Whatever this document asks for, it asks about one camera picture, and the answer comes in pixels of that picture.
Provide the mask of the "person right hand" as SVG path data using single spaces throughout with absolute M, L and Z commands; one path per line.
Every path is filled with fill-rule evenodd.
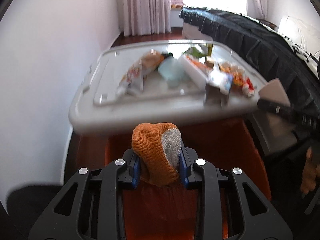
M 312 162 L 312 149 L 308 148 L 306 152 L 306 162 L 302 173 L 302 183 L 300 190 L 303 194 L 308 194 L 316 187 L 317 167 Z

